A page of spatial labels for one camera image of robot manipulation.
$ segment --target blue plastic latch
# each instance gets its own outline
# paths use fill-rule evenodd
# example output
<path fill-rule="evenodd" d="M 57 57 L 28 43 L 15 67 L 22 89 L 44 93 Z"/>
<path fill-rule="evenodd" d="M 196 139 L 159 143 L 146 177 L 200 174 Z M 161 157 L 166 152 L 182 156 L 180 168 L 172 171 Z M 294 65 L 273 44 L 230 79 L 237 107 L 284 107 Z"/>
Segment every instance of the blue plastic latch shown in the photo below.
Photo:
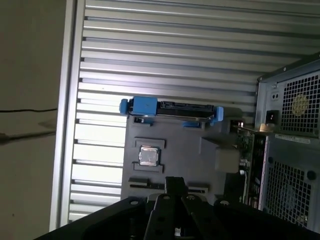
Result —
<path fill-rule="evenodd" d="M 221 122 L 224 120 L 224 108 L 222 106 L 217 106 L 215 108 L 214 118 L 210 122 L 210 126 L 213 126 L 217 122 Z"/>
<path fill-rule="evenodd" d="M 197 121 L 184 121 L 182 123 L 182 127 L 184 128 L 201 128 L 200 122 Z"/>
<path fill-rule="evenodd" d="M 119 111 L 122 115 L 128 114 L 128 99 L 122 99 L 119 105 Z"/>
<path fill-rule="evenodd" d="M 135 96 L 133 98 L 133 115 L 156 116 L 158 99 L 156 97 Z"/>

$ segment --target black cable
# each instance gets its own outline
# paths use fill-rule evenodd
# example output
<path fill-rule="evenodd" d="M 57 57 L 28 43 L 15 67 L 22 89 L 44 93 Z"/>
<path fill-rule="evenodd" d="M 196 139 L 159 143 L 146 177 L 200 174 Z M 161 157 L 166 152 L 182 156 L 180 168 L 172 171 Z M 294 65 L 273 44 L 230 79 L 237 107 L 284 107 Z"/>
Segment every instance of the black cable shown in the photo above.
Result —
<path fill-rule="evenodd" d="M 22 112 L 33 112 L 33 113 L 46 113 L 46 112 L 53 112 L 57 111 L 58 108 L 50 108 L 50 109 L 15 109 L 15 110 L 0 110 L 0 113 L 22 113 Z"/>
<path fill-rule="evenodd" d="M 19 141 L 19 140 L 27 140 L 27 139 L 37 139 L 46 136 L 53 136 L 56 134 L 56 131 L 42 131 L 42 132 L 32 132 L 32 133 L 25 133 L 19 135 L 12 135 L 8 136 L 9 141 Z"/>

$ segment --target metal frame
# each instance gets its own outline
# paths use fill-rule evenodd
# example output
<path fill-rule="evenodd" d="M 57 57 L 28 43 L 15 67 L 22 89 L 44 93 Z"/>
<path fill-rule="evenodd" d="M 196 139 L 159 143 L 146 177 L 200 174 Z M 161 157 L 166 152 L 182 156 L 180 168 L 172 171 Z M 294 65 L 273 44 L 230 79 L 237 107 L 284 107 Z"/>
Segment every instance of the metal frame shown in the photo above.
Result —
<path fill-rule="evenodd" d="M 62 67 L 56 127 L 49 230 L 68 223 L 73 136 L 85 0 L 68 0 L 65 10 Z"/>

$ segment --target fan grille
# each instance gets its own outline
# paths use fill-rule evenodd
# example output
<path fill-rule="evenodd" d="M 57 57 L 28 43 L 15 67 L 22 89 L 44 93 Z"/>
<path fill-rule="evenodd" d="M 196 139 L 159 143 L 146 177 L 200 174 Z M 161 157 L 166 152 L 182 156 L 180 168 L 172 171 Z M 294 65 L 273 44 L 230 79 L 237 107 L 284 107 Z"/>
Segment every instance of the fan grille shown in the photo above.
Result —
<path fill-rule="evenodd" d="M 269 168 L 266 207 L 270 214 L 306 228 L 311 185 L 304 176 L 300 169 L 274 162 Z"/>
<path fill-rule="evenodd" d="M 319 75 L 287 83 L 283 93 L 281 129 L 318 135 L 319 106 Z"/>

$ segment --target cable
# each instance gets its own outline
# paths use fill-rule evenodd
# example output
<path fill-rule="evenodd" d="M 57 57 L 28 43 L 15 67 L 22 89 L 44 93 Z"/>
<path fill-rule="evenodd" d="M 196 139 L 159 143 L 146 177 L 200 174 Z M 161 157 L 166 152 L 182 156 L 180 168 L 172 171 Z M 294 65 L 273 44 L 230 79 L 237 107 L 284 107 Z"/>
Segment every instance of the cable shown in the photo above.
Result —
<path fill-rule="evenodd" d="M 55 131 L 31 132 L 18 135 L 6 135 L 5 133 L 0 133 L 0 146 L 21 140 L 38 139 L 54 135 L 56 135 Z"/>
<path fill-rule="evenodd" d="M 14 109 L 14 110 L 0 110 L 0 113 L 22 113 L 22 112 L 33 112 L 33 113 L 46 113 L 46 112 L 53 112 L 57 111 L 58 108 L 51 108 L 51 109 Z"/>

